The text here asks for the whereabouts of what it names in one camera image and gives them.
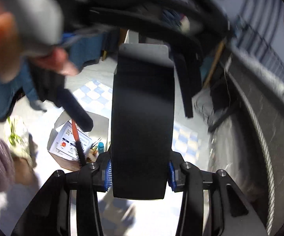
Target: hand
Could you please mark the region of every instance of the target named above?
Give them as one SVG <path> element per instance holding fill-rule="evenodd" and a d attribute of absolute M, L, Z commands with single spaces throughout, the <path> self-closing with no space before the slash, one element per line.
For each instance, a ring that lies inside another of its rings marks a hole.
<path fill-rule="evenodd" d="M 23 53 L 21 40 L 17 32 L 14 16 L 3 9 L 0 3 L 0 79 L 11 81 L 20 70 L 20 58 Z M 68 60 L 64 49 L 54 48 L 52 53 L 42 58 L 30 58 L 37 66 L 56 71 L 63 75 L 76 75 L 78 70 Z"/>

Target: open box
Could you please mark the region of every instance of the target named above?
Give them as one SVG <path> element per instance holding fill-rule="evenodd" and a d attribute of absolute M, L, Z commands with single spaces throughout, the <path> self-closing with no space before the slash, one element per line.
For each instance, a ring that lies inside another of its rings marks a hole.
<path fill-rule="evenodd" d="M 106 150 L 107 140 L 108 140 L 109 119 L 92 112 L 87 112 L 87 114 L 92 118 L 94 126 L 91 132 L 85 132 L 85 134 L 89 136 L 93 140 L 93 142 L 101 138 L 99 142 L 104 143 L 104 147 Z M 62 168 L 71 171 L 77 171 L 80 169 L 79 163 L 77 161 L 64 159 L 50 151 L 51 150 L 50 148 L 58 135 L 56 129 L 64 125 L 69 120 L 71 120 L 71 117 L 67 114 L 66 111 L 63 111 L 56 120 L 54 128 L 51 130 L 47 143 L 47 150 Z"/>

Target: checkered mat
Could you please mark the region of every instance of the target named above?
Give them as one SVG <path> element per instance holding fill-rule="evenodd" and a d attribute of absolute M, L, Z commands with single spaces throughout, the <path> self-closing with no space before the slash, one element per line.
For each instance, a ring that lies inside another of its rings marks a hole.
<path fill-rule="evenodd" d="M 92 80 L 73 94 L 81 106 L 111 119 L 113 90 Z M 185 161 L 196 164 L 201 141 L 198 134 L 174 122 L 172 150 L 182 154 Z M 125 200 L 114 198 L 112 189 L 97 193 L 101 223 L 105 235 L 175 235 L 182 193 L 174 193 L 167 184 L 162 200 Z"/>

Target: orange brush handle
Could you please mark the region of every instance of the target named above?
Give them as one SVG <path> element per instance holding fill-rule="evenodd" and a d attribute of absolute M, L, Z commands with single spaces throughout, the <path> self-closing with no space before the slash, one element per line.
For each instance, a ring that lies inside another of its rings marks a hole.
<path fill-rule="evenodd" d="M 71 122 L 72 122 L 72 134 L 73 134 L 74 140 L 79 141 L 80 140 L 79 132 L 78 132 L 77 126 L 75 125 L 75 121 L 71 120 Z"/>

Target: black rectangular object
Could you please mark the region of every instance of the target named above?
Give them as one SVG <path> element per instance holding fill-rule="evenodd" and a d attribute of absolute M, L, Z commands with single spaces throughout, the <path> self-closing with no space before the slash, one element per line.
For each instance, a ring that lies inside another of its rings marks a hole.
<path fill-rule="evenodd" d="M 117 198 L 165 195 L 174 120 L 173 63 L 167 47 L 153 63 L 149 56 L 144 59 L 143 45 L 120 48 L 114 75 L 111 160 Z"/>

